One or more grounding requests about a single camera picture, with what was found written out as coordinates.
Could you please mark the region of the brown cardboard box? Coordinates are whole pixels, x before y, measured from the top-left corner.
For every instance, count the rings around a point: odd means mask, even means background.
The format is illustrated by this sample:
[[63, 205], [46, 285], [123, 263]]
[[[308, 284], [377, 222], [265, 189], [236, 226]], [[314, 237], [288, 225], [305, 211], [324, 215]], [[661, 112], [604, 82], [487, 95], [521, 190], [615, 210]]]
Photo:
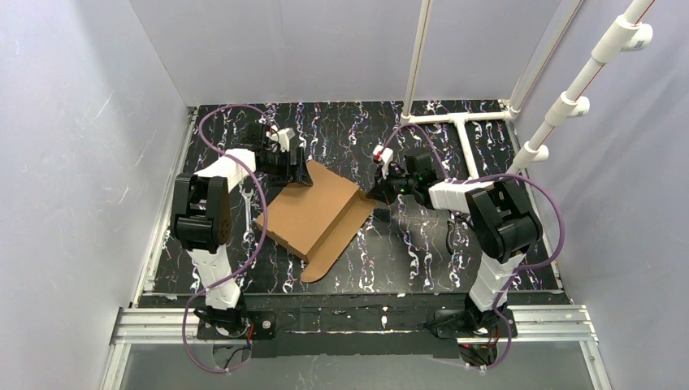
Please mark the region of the brown cardboard box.
[[306, 164], [313, 185], [283, 188], [256, 218], [259, 229], [306, 262], [301, 281], [321, 280], [333, 267], [362, 225], [372, 216], [376, 201], [366, 197], [358, 184], [337, 175], [323, 164]]

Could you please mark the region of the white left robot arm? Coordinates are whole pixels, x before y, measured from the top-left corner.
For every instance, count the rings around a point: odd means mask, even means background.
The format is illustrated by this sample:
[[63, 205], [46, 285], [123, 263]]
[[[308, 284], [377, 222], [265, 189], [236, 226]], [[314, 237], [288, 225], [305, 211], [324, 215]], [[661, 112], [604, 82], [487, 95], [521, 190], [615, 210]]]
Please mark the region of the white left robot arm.
[[227, 256], [230, 192], [258, 172], [266, 174], [274, 187], [313, 184], [295, 131], [275, 131], [260, 123], [207, 168], [175, 178], [171, 236], [191, 256], [206, 290], [206, 305], [215, 310], [232, 310], [240, 300], [241, 290], [231, 277]]

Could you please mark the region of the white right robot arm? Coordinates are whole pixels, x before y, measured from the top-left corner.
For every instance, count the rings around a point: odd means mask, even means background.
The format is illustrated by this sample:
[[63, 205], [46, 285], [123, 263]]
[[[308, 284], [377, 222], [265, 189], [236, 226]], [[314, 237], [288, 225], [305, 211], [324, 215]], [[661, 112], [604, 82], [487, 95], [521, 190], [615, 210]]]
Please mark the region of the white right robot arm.
[[400, 166], [392, 151], [381, 145], [374, 148], [372, 160], [377, 170], [368, 198], [390, 205], [400, 196], [411, 196], [427, 209], [469, 216], [482, 250], [469, 292], [470, 308], [483, 313], [503, 306], [511, 278], [543, 235], [542, 224], [517, 181], [506, 176], [441, 179], [429, 154], [406, 156]]

